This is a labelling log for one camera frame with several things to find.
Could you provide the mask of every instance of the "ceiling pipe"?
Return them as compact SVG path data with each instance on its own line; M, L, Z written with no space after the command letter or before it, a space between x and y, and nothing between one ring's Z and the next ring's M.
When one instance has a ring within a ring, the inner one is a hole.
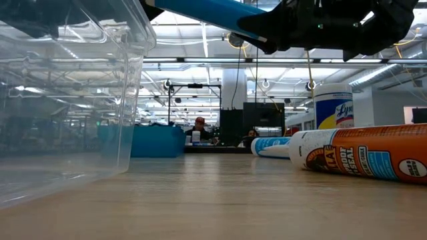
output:
M409 48L402 53L405 59L425 59L427 58L427 41ZM367 86L383 81L393 75L398 75L404 70L403 64L387 64L377 69L369 69L353 75L350 78L342 81L353 87L353 90L361 90Z

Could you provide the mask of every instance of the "red cap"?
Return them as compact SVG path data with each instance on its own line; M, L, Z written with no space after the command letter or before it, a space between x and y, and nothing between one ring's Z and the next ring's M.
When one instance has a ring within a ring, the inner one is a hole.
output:
M195 119L195 122L196 123L203 123L203 124L205 124L205 119L203 117L198 117L198 118Z

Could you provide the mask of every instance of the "orange caulk tube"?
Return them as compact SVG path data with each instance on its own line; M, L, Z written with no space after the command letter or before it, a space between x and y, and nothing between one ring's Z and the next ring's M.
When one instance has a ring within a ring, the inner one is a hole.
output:
M312 171L427 184L427 124L297 132L290 159Z

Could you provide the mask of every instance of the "computer monitor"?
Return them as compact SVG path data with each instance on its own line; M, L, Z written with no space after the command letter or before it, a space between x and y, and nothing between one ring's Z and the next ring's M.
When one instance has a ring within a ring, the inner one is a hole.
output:
M243 125L249 131L254 127L281 127L285 125L284 103L244 103Z
M220 139L227 146L239 145L245 135L242 110L220 111Z
M412 110L414 123L427 123L427 109L426 108L414 108Z

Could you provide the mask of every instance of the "desk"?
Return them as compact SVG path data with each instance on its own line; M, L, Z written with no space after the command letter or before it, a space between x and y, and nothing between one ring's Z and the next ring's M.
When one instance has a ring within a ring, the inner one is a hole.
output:
M250 154L251 149L245 147L220 147L220 146L185 146L184 153L235 153Z
M1 210L0 239L422 239L426 199L425 186L187 154Z

